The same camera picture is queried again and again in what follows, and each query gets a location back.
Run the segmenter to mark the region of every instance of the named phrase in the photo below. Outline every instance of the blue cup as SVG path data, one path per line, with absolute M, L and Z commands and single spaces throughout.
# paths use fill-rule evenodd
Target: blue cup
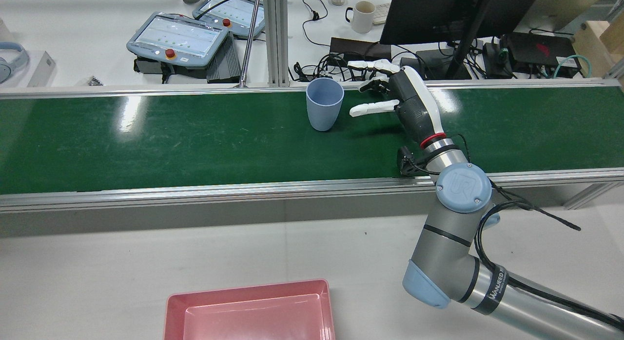
M 310 125 L 318 131 L 332 128 L 340 113 L 345 90 L 333 79 L 317 78 L 306 87 L 306 104 Z

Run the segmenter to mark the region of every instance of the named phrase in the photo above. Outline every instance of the white box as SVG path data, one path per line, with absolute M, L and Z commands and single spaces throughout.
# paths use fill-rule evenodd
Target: white box
M 13 53 L 17 52 L 0 50 L 0 57 L 11 60 L 15 58 Z M 26 51 L 26 53 L 29 57 L 28 64 L 22 69 L 18 69 L 0 84 L 0 87 L 37 87 L 51 84 L 56 62 L 45 51 Z

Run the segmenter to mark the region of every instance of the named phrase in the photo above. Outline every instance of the ur logo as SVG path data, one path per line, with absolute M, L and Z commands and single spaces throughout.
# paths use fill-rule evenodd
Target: ur logo
M 472 198 L 472 189 L 477 180 L 470 176 L 453 173 L 450 178 L 450 191 L 454 194 L 463 194 L 464 198 L 470 200 Z

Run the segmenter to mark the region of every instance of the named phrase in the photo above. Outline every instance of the keyboard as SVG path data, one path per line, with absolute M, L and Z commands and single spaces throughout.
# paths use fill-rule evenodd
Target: keyboard
M 390 9 L 390 2 L 375 6 L 375 13 L 372 16 L 372 23 L 384 24 L 386 22 L 386 17 L 388 16 L 388 9 Z

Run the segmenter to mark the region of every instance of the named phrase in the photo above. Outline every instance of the pink tray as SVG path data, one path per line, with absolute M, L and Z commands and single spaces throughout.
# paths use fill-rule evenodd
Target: pink tray
M 165 340 L 334 340 L 327 280 L 176 294 Z

